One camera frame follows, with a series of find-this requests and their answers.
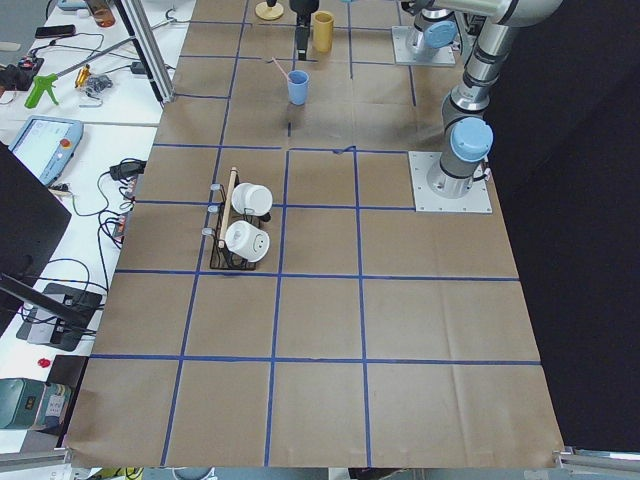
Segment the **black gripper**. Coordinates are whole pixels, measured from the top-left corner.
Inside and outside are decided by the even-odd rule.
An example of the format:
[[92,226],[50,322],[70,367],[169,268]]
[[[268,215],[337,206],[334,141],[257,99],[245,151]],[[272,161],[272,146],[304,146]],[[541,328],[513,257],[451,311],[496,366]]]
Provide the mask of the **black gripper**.
[[309,20],[318,10],[318,0],[290,0],[290,9],[296,14],[295,46],[300,61],[307,60],[309,43]]

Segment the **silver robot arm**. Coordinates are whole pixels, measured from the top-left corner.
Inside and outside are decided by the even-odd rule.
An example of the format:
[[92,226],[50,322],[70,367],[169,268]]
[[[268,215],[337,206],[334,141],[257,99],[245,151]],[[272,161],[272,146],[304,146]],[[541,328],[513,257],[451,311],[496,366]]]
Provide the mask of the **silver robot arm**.
[[493,131],[483,120],[490,102],[489,92],[499,78],[518,31],[551,16],[559,1],[403,1],[402,9],[415,16],[423,43],[443,47],[454,32],[442,27],[453,13],[485,19],[465,62],[462,79],[443,100],[443,151],[426,176],[431,190],[442,198],[465,196],[478,178],[478,165],[488,155]]
[[398,64],[454,63],[451,45],[458,34],[452,10],[428,6],[428,1],[399,1],[413,25],[394,26],[392,40]]

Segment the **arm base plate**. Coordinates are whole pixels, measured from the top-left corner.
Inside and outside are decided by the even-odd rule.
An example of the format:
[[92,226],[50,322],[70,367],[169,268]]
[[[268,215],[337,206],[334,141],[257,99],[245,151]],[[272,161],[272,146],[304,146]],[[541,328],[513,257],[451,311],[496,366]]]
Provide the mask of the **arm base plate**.
[[393,26],[391,36],[397,65],[453,67],[456,64],[450,45],[431,48],[426,45],[422,33],[414,27]]
[[471,177],[455,179],[440,165],[440,152],[409,151],[411,183],[418,213],[491,214],[487,181],[480,166]]

